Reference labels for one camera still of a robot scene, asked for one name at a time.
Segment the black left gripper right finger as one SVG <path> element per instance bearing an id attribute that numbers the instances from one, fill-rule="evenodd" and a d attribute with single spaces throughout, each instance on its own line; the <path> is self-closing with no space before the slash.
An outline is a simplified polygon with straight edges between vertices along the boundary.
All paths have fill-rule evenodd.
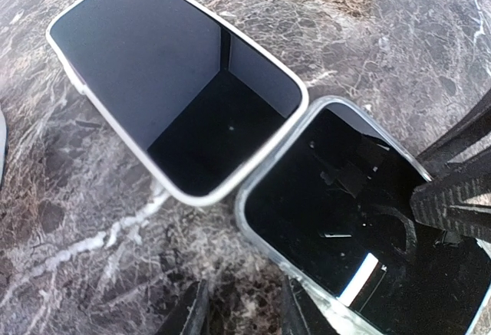
<path id="1" fill-rule="evenodd" d="M 285 275 L 282 280 L 282 334 L 329 335 L 334 328 L 302 285 Z"/>

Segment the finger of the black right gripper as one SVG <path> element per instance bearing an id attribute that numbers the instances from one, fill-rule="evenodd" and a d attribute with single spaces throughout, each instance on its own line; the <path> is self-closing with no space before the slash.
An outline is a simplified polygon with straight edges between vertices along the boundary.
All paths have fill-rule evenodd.
<path id="1" fill-rule="evenodd" d="M 490 90 L 469 113 L 436 142 L 426 148 L 417 160 L 423 166 L 444 166 L 453 157 L 490 133 Z"/>
<path id="2" fill-rule="evenodd" d="M 490 166 L 467 163 L 417 187 L 410 206 L 420 224 L 489 241 L 490 207 L 466 201 L 488 192 Z"/>

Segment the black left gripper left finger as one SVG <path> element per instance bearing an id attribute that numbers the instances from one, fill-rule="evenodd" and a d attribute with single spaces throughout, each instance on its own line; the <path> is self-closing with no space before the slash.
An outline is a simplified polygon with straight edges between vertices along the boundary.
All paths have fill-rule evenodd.
<path id="1" fill-rule="evenodd" d="M 208 313 L 208 283 L 206 280 L 195 281 L 186 289 L 155 335 L 201 334 Z"/>

